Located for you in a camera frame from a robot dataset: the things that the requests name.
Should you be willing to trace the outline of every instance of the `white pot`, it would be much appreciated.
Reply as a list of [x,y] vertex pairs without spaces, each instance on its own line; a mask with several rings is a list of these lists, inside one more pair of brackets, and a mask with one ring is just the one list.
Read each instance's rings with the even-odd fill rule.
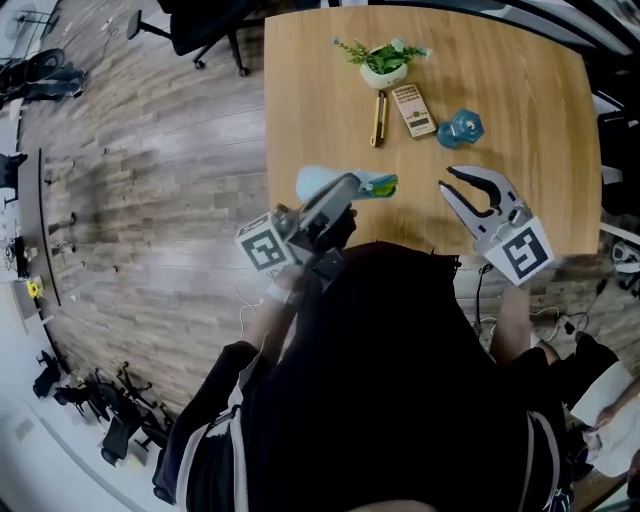
[[360,74],[362,75],[362,78],[364,78],[364,81],[374,89],[386,89],[387,87],[397,84],[401,80],[405,79],[408,71],[408,66],[406,64],[402,64],[402,66],[391,73],[379,75],[374,73],[366,63],[360,66]]

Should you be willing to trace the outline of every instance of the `office chair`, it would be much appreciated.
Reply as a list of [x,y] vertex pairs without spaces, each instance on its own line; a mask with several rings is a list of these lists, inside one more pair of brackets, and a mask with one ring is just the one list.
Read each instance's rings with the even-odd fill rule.
[[123,390],[106,382],[97,384],[97,389],[114,412],[100,453],[104,460],[115,466],[119,459],[127,456],[129,439],[143,424],[144,418],[136,403],[129,400]]
[[42,359],[36,357],[36,360],[39,364],[46,363],[47,367],[33,383],[33,392],[38,398],[45,398],[49,396],[49,391],[51,391],[53,385],[60,380],[62,375],[58,369],[57,359],[52,358],[44,350],[41,354]]
[[89,409],[96,416],[98,422],[101,420],[110,421],[109,413],[107,412],[107,403],[100,395],[97,387],[90,380],[85,380],[77,388],[65,386],[63,388],[56,388],[53,393],[53,398],[60,405],[73,404],[78,412],[84,416],[84,409],[82,405],[86,403]]
[[144,405],[149,407],[150,409],[155,409],[158,404],[156,402],[148,402],[140,393],[142,391],[148,391],[153,387],[151,382],[147,382],[147,385],[141,388],[137,388],[131,382],[129,378],[129,373],[127,372],[127,368],[129,368],[129,363],[125,361],[122,365],[122,368],[116,374],[116,377],[120,381],[120,383],[124,386],[125,396],[134,401],[142,402]]
[[28,158],[25,154],[6,156],[0,153],[0,188],[14,191],[13,199],[5,199],[4,207],[18,200],[18,169]]
[[162,479],[162,464],[164,463],[164,455],[167,449],[166,446],[160,450],[158,454],[158,461],[156,462],[156,470],[153,473],[153,477],[151,477],[151,483],[153,484],[153,495],[159,500],[168,503],[169,505],[175,505],[176,502],[173,500],[173,497],[167,490],[167,485],[164,483]]
[[193,63],[196,69],[203,69],[205,64],[202,56],[226,35],[231,43],[231,51],[240,76],[249,74],[249,70],[242,65],[236,31],[240,28],[264,25],[264,19],[244,19],[257,7],[257,0],[217,0],[203,2],[202,6],[197,7],[184,0],[159,0],[158,3],[165,13],[171,15],[171,33],[143,22],[142,11],[137,11],[129,19],[127,39],[133,39],[143,30],[169,39],[178,55],[186,55],[200,48]]
[[174,424],[174,419],[169,416],[164,404],[160,404],[160,410],[164,415],[165,429],[154,427],[152,425],[142,425],[142,431],[146,434],[147,440],[141,444],[146,449],[146,446],[153,441],[160,447],[160,453],[158,454],[158,460],[156,461],[156,469],[151,478],[153,484],[153,494],[159,500],[168,503],[169,505],[175,505],[173,496],[169,493],[167,485],[162,479],[162,464],[164,462],[164,455],[167,450],[167,444],[169,443],[169,433]]
[[129,439],[142,425],[142,416],[115,415],[111,419],[109,431],[102,441],[102,458],[112,466],[127,456]]

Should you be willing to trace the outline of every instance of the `hand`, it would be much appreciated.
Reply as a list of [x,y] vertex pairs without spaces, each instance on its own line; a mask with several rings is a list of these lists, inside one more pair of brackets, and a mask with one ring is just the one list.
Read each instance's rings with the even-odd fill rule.
[[598,419],[596,420],[595,428],[601,428],[605,425],[611,423],[613,418],[615,418],[618,409],[614,405],[610,405],[609,407],[605,407],[598,414]]

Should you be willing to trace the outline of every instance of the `green leaves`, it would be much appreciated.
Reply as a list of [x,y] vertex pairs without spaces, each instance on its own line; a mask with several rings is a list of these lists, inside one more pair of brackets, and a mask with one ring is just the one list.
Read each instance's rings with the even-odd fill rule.
[[421,46],[402,47],[402,45],[399,46],[396,44],[398,48],[402,47],[402,50],[398,51],[391,44],[387,44],[374,52],[369,52],[367,47],[357,39],[353,40],[351,46],[344,44],[337,37],[334,38],[332,42],[349,55],[347,62],[358,66],[367,64],[374,73],[379,75],[386,75],[387,73],[395,71],[402,66],[402,64],[411,62],[414,57],[429,57],[431,54],[431,50],[424,49]]

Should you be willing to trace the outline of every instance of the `chair base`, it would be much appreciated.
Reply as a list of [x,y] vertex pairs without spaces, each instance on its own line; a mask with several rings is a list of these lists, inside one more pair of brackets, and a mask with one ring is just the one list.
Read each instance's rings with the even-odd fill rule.
[[[239,28],[248,28],[248,27],[260,27],[264,26],[264,19],[252,19],[252,20],[242,20],[236,27],[236,30]],[[242,57],[240,56],[240,48],[238,47],[238,39],[236,37],[236,30],[233,30],[227,34],[229,38],[229,42],[231,43],[231,52],[233,53],[233,58],[236,61],[236,66],[238,68],[238,74],[241,77],[245,77],[249,75],[249,69],[244,67],[242,64]],[[164,37],[166,39],[171,40],[171,34],[165,32],[164,30],[159,29],[158,27],[154,27],[153,25],[149,25],[142,21],[142,11],[136,11],[131,18],[129,18],[129,24],[127,25],[127,39],[131,40],[136,37],[141,31],[150,32],[160,37]],[[198,54],[193,59],[193,64],[197,70],[202,70],[206,67],[206,64],[202,60],[202,57],[205,53],[207,53],[214,43],[207,44],[202,47]]]

